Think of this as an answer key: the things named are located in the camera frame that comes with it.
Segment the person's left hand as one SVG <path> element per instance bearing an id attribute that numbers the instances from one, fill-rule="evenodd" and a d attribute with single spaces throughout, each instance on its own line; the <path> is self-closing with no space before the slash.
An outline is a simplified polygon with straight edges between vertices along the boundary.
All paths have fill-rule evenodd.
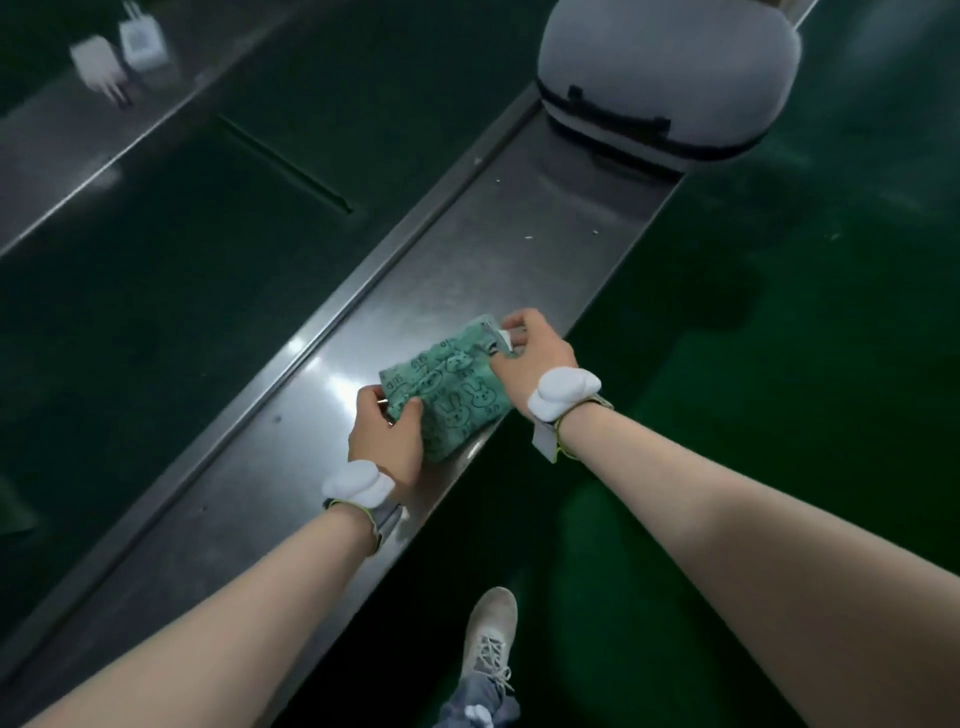
<path id="1" fill-rule="evenodd" d="M 361 388 L 356 398 L 356 416 L 348 437 L 348 460 L 369 460 L 395 481 L 393 498 L 408 504 L 420 480 L 425 462 L 424 439 L 407 443 L 392 435 L 390 422 L 381 410 L 386 395 L 379 385 Z"/>

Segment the person's right hand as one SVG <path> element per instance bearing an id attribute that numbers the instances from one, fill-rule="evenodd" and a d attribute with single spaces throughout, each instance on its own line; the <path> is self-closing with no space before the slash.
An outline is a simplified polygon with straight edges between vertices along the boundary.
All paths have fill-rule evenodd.
<path id="1" fill-rule="evenodd" d="M 510 343 L 518 361 L 518 382 L 506 395 L 513 407 L 527 420 L 533 418 L 527 401 L 536 390 L 544 373 L 555 367 L 578 368 L 574 349 L 535 308 L 525 308 L 508 315 L 501 329 L 510 334 Z"/>

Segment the green bunny print pouch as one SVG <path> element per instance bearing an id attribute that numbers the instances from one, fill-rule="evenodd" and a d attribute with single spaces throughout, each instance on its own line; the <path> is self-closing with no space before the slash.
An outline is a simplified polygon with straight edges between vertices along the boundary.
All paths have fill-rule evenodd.
<path id="1" fill-rule="evenodd" d="M 497 320 L 489 314 L 474 319 L 412 358 L 380 370 L 388 417 L 397 421 L 411 399 L 421 400 L 424 460 L 442 462 L 512 409 L 490 365 L 495 354 L 512 352 L 509 334 Z"/>

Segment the person's left forearm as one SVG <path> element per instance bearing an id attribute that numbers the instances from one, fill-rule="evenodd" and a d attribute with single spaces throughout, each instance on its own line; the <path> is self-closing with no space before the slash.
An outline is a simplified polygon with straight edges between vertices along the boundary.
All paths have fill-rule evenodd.
<path id="1" fill-rule="evenodd" d="M 253 728 L 376 545 L 335 502 L 23 728 Z"/>

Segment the person's right forearm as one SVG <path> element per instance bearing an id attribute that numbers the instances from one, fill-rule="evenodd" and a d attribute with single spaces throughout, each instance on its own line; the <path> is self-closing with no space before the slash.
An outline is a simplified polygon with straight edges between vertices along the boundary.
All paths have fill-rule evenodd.
<path id="1" fill-rule="evenodd" d="M 960 576 L 589 402 L 565 448 L 814 728 L 960 728 Z"/>

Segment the white right wrist tracker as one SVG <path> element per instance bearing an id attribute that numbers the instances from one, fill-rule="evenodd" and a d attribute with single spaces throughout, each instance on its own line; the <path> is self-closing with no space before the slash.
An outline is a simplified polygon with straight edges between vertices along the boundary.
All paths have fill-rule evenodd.
<path id="1" fill-rule="evenodd" d="M 600 378 L 581 368 L 555 367 L 541 376 L 527 400 L 527 408 L 533 418 L 532 444 L 548 462 L 556 464 L 560 455 L 577 459 L 560 436 L 562 421 L 572 410 L 589 403 L 615 408 L 601 389 Z"/>

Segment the white wrist tracker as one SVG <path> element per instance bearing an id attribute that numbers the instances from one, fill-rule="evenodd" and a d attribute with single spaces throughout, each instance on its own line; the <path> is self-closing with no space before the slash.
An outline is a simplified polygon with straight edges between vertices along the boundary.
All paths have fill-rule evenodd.
<path id="1" fill-rule="evenodd" d="M 577 459 L 560 436 L 562 421 L 572 410 L 589 403 L 615 408 L 601 389 L 600 378 L 581 368 L 555 367 L 541 376 L 527 400 L 527 408 L 533 418 L 532 444 L 548 462 L 556 464 L 560 455 Z"/>
<path id="2" fill-rule="evenodd" d="M 380 551 L 402 517 L 403 507 L 393 497 L 396 481 L 370 460 L 353 460 L 334 471 L 322 484 L 322 508 L 349 506 L 370 523 L 373 550 Z"/>

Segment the white left wrist tracker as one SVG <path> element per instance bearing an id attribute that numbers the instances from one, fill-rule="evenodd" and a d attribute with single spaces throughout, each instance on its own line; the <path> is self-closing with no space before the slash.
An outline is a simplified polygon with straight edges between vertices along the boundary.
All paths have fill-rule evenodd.
<path id="1" fill-rule="evenodd" d="M 402 517 L 403 507 L 393 497 L 396 481 L 370 460 L 353 460 L 334 471 L 322 484 L 322 508 L 349 506 L 370 523 L 373 550 L 380 551 Z"/>

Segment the person's beige sneaker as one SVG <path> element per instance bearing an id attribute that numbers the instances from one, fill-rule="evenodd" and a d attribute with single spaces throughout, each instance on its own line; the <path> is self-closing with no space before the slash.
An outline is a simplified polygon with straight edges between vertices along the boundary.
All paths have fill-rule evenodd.
<path id="1" fill-rule="evenodd" d="M 505 587 L 488 589 L 467 621 L 461 678 L 483 676 L 501 692 L 513 690 L 510 654 L 519 626 L 518 601 Z"/>

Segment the dark green conveyor belt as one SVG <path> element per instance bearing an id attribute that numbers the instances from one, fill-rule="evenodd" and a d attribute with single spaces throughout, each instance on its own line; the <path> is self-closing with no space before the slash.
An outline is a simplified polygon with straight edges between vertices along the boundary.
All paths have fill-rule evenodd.
<path id="1" fill-rule="evenodd" d="M 340 0 L 0 259 L 0 644 L 532 81 L 556 0 Z"/>

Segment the person's grey trouser leg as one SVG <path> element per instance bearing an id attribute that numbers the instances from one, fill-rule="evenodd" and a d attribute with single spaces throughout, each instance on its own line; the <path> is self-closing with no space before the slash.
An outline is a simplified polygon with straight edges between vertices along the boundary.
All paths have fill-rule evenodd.
<path id="1" fill-rule="evenodd" d="M 433 728 L 512 728 L 522 716 L 519 701 L 492 676 L 462 676 L 438 711 Z"/>

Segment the white charger plug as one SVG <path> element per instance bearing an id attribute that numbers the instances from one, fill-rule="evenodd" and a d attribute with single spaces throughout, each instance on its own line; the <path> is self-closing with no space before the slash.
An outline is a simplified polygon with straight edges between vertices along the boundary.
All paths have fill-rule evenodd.
<path id="1" fill-rule="evenodd" d="M 171 53 L 162 26 L 136 0 L 123 0 L 126 19 L 118 25 L 125 64 L 137 73 L 158 70 L 171 63 Z"/>
<path id="2" fill-rule="evenodd" d="M 84 85 L 104 95 L 118 108 L 132 105 L 129 75 L 114 45 L 100 34 L 92 35 L 69 48 L 71 61 Z"/>

